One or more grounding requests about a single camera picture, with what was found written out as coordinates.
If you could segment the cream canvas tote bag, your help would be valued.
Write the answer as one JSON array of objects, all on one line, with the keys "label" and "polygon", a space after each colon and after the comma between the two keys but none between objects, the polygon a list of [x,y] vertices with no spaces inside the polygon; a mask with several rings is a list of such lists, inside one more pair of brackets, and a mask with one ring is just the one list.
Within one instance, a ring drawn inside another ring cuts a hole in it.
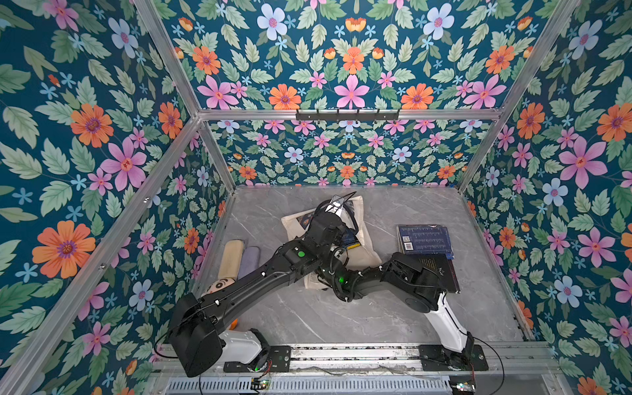
[{"label": "cream canvas tote bag", "polygon": [[[360,271],[380,265],[364,222],[364,201],[354,193],[335,195],[316,208],[281,219],[290,240],[302,239],[322,259],[303,280],[309,290],[324,290],[336,269]],[[346,249],[345,243],[360,247]]]}]

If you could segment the dark blue barcode book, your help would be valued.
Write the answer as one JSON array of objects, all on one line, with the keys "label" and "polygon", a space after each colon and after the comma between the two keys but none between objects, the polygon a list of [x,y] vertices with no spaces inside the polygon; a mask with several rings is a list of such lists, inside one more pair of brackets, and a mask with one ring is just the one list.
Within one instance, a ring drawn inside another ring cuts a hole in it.
[{"label": "dark blue barcode book", "polygon": [[411,255],[444,255],[454,259],[449,230],[443,225],[398,225],[400,250]]}]

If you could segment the black spine book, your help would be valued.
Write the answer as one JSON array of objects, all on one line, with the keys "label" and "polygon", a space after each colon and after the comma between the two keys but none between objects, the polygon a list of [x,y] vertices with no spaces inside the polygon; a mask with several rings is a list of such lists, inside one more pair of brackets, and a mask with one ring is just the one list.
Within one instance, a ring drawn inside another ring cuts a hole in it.
[{"label": "black spine book", "polygon": [[461,288],[453,262],[444,254],[423,254],[418,259],[440,281],[448,293],[459,294]]}]

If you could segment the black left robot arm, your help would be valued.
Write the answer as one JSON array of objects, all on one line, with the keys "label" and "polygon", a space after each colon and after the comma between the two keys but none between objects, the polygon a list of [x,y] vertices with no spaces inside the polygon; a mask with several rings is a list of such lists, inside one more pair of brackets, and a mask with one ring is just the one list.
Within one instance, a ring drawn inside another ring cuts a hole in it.
[{"label": "black left robot arm", "polygon": [[199,376],[220,360],[225,347],[220,334],[243,312],[321,266],[328,267],[330,255],[342,246],[345,233],[347,225],[339,216],[316,213],[304,235],[284,243],[249,275],[224,290],[180,298],[169,323],[167,342],[186,376]]}]

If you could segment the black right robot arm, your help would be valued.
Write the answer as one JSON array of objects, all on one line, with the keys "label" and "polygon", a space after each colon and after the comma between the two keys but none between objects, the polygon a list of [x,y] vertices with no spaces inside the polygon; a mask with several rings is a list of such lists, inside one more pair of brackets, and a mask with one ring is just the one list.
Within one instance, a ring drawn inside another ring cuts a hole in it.
[{"label": "black right robot arm", "polygon": [[472,363],[474,336],[465,329],[449,305],[448,294],[460,288],[452,261],[444,254],[393,253],[376,267],[353,271],[338,252],[316,270],[319,281],[332,288],[343,302],[350,303],[371,293],[388,291],[410,309],[424,314],[439,336],[438,364],[456,370]]}]

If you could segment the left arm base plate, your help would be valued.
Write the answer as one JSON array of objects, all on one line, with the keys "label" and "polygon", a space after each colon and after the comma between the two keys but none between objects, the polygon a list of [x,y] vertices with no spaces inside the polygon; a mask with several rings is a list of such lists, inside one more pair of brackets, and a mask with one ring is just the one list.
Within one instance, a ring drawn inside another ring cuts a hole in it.
[{"label": "left arm base plate", "polygon": [[262,350],[252,362],[226,362],[224,373],[287,373],[290,371],[292,347],[272,346]]}]

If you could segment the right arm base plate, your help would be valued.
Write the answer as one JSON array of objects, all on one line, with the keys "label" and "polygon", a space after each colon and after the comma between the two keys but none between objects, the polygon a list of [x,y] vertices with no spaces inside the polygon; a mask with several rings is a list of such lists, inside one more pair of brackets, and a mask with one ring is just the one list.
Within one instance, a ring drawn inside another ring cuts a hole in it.
[{"label": "right arm base plate", "polygon": [[475,344],[468,354],[451,352],[441,345],[420,345],[418,352],[425,371],[489,370],[487,358],[478,344]]}]

